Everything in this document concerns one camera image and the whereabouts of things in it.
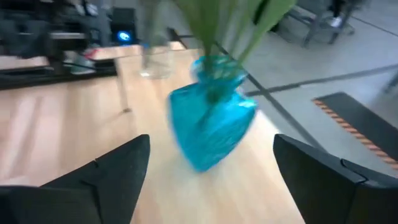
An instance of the green leaf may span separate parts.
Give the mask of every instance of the green leaf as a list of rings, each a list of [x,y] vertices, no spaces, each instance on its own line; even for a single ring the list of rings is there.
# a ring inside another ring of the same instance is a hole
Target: green leaf
[[[247,25],[251,25],[251,19],[253,18],[254,12],[258,7],[261,0],[248,0],[247,4],[244,6],[244,11],[241,12],[240,19],[238,21],[238,28],[231,42],[231,48],[229,50],[230,55],[234,55],[236,46],[242,37],[242,34],[246,30]]]
[[[260,23],[257,25],[256,31],[253,33],[248,46],[244,49],[242,54],[238,57],[238,64],[242,64],[253,50],[260,38],[265,32],[268,32],[276,25],[284,14],[294,6],[296,0],[268,0],[264,12],[260,18]]]

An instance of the white sneaker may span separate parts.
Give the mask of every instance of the white sneaker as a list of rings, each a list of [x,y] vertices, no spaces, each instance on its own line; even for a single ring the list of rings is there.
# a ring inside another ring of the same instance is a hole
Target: white sneaker
[[[341,26],[341,23],[343,22],[342,18],[339,17],[334,17],[331,21],[330,21],[330,25],[334,28],[339,28]]]
[[[83,8],[82,5],[80,4],[76,4],[75,5],[77,12],[81,15],[84,16],[85,15],[85,9]],[[98,16],[98,10],[97,7],[91,3],[87,4],[87,11],[88,14],[91,16]]]
[[[78,55],[73,63],[75,63],[76,65],[72,65],[72,67],[70,68],[70,73],[74,75],[84,75],[95,72],[95,70],[90,69],[90,67],[94,67],[94,62],[84,56]]]
[[[65,66],[65,67],[71,67],[71,63],[73,63],[73,60],[72,59],[70,59],[70,58],[67,58],[67,59],[65,59],[64,61],[64,65],[63,66]]]

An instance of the person's leg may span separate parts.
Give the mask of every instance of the person's leg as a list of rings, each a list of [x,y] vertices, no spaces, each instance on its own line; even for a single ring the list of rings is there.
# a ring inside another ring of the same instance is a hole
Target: person's leg
[[[333,20],[330,25],[332,27],[339,27],[343,21],[340,17],[341,10],[343,9],[344,0],[333,0],[332,10],[333,10]]]

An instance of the blue light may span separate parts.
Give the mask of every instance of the blue light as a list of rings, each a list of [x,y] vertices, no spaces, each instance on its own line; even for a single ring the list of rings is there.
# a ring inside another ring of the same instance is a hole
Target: blue light
[[[131,40],[131,36],[126,31],[119,31],[118,32],[118,40],[121,42],[127,42]]]

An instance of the gray floor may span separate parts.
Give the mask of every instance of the gray floor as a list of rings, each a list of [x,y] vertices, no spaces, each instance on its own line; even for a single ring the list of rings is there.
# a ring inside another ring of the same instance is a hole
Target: gray floor
[[[179,35],[190,35],[177,8],[169,4],[167,10],[167,25]],[[308,29],[293,19],[285,20],[284,38],[265,35],[245,62],[244,68],[257,81],[257,86],[246,81],[244,91],[254,96],[281,133],[362,166],[397,175],[396,170],[311,101],[344,91],[398,127],[398,106],[394,103],[398,100],[398,90],[390,94],[382,91],[398,71],[397,11],[396,0],[373,0],[350,20],[355,35],[344,34],[335,45],[328,45],[330,34],[320,33],[308,49],[300,46]],[[248,27],[243,39],[251,35],[253,28]],[[189,48],[198,47],[194,38],[182,41]],[[228,41],[224,47],[229,50]],[[238,51],[243,47],[244,42],[238,45]]]

